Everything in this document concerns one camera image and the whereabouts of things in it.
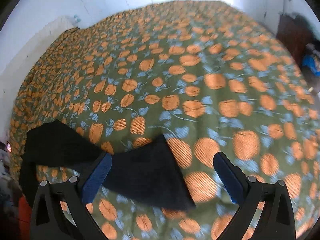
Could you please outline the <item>black pants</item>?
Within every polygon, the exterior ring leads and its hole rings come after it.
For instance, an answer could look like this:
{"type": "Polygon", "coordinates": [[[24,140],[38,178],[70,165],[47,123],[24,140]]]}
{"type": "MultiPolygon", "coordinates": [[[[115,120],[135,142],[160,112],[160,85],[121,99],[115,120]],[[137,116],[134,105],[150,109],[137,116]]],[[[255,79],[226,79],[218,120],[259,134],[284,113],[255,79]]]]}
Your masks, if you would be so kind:
{"type": "MultiPolygon", "coordinates": [[[[18,179],[29,205],[34,203],[39,184],[37,166],[66,167],[83,173],[102,151],[59,120],[29,130],[18,179]]],[[[111,158],[103,187],[148,206],[177,211],[196,206],[163,135],[111,158]]]]}

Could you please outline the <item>dark brown wooden cabinet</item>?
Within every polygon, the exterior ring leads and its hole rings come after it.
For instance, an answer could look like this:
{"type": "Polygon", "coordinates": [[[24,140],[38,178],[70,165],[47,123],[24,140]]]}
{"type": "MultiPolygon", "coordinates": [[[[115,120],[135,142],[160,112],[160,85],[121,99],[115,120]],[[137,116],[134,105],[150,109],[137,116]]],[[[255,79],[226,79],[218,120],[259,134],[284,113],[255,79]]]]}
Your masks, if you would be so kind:
{"type": "Polygon", "coordinates": [[[302,15],[282,14],[276,38],[287,48],[296,64],[301,65],[306,45],[312,43],[314,34],[302,15]]]}

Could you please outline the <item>white headboard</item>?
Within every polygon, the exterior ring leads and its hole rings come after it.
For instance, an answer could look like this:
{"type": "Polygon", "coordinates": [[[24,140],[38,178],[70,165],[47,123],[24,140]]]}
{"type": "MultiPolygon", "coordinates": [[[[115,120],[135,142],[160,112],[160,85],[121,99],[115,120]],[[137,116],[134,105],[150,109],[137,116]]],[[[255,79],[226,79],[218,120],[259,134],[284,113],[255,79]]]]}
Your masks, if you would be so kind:
{"type": "Polygon", "coordinates": [[[49,22],[22,47],[1,74],[1,137],[5,137],[9,129],[14,101],[26,75],[54,40],[74,27],[67,16],[49,22]]]}

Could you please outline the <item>green orange floral bedspread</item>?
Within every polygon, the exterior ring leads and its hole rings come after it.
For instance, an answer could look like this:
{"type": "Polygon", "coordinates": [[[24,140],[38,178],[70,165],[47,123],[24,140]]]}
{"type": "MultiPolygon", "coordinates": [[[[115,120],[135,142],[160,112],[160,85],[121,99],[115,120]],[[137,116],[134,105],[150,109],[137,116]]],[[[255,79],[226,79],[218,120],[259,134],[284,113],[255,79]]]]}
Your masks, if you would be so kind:
{"type": "Polygon", "coordinates": [[[264,27],[218,1],[174,1],[61,34],[20,86],[10,172],[27,132],[59,120],[117,154],[163,134],[196,203],[146,207],[101,189],[88,210],[109,239],[217,239],[235,214],[222,151],[260,182],[285,181],[301,236],[319,219],[319,113],[299,67],[264,27]]]}

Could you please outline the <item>pile of clothes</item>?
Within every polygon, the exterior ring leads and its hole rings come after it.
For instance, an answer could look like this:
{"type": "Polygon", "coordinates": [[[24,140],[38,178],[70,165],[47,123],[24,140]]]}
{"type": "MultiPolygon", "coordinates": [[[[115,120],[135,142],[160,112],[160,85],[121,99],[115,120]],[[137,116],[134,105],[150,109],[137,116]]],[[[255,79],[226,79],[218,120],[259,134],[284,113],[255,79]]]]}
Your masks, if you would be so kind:
{"type": "Polygon", "coordinates": [[[319,40],[305,46],[301,67],[308,68],[315,77],[319,77],[319,40]]]}

